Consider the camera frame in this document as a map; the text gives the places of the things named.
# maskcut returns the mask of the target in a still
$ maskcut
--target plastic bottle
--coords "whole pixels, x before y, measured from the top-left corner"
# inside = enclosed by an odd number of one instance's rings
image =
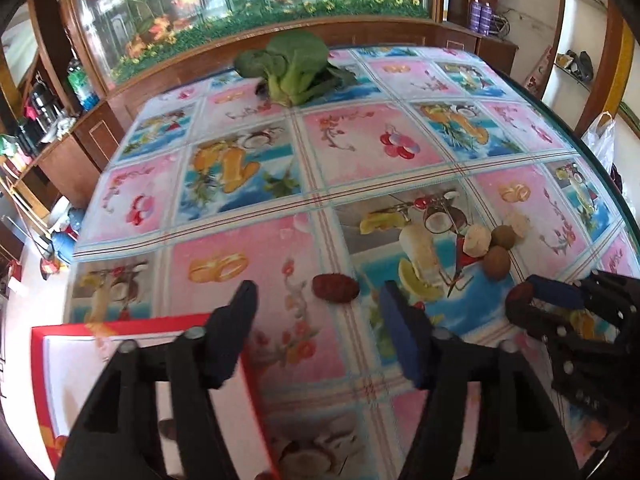
[[[84,108],[85,112],[88,112],[98,104],[100,99],[96,95],[94,88],[91,86],[80,61],[78,61],[76,51],[72,50],[72,53],[74,54],[74,57],[66,68],[66,79],[69,81],[69,84],[76,94],[78,101],[80,101],[82,108]]]
[[[474,0],[471,3],[471,16],[469,17],[469,29],[477,32],[480,28],[480,12],[482,11],[482,5],[478,0]]]
[[[480,27],[478,32],[483,36],[489,35],[489,30],[491,29],[491,20],[494,16],[494,11],[491,8],[491,5],[485,4],[480,11]]]

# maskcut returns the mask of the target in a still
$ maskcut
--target table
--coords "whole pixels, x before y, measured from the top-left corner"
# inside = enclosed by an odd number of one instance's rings
[[[335,50],[358,85],[299,108],[217,74],[151,99],[100,182],[82,228],[65,322],[209,312],[241,280],[260,307],[248,372],[287,478],[395,479],[425,393],[402,377],[377,304],[385,280],[465,340],[514,340],[549,392],[579,462],[602,427],[550,389],[545,349],[504,318],[530,274],[640,276],[638,228],[590,153],[481,59],[457,50]],[[489,282],[462,252],[472,224],[529,218],[511,273]],[[407,225],[420,236],[401,237]],[[423,251],[431,273],[412,275]],[[311,280],[360,283],[351,304]],[[587,313],[585,336],[611,328]],[[479,389],[469,384],[456,474],[468,471]]]

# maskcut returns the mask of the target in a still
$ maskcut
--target green leafy vegetable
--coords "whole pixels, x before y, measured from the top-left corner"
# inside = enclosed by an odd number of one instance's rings
[[[283,106],[301,105],[338,87],[357,84],[355,74],[331,65],[329,49],[308,30],[277,34],[265,50],[247,50],[234,61],[245,78],[266,81],[271,101]]]

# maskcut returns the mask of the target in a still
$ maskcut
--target plastic bag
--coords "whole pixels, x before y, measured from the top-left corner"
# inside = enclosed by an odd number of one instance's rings
[[[600,124],[602,118],[608,116],[609,120]],[[607,173],[611,173],[614,154],[614,136],[616,131],[616,120],[609,112],[601,113],[586,133],[582,136],[582,142],[593,152],[593,155],[600,161]]]

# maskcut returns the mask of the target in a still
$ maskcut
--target purple bottle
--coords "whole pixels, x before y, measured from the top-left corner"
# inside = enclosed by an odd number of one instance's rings
[[[482,5],[478,0],[474,0],[471,3],[471,16],[469,17],[469,29],[477,32],[480,28],[480,12]]]
[[[485,4],[480,11],[480,27],[478,32],[483,36],[489,35],[491,29],[491,20],[494,16],[494,11],[489,4]]]

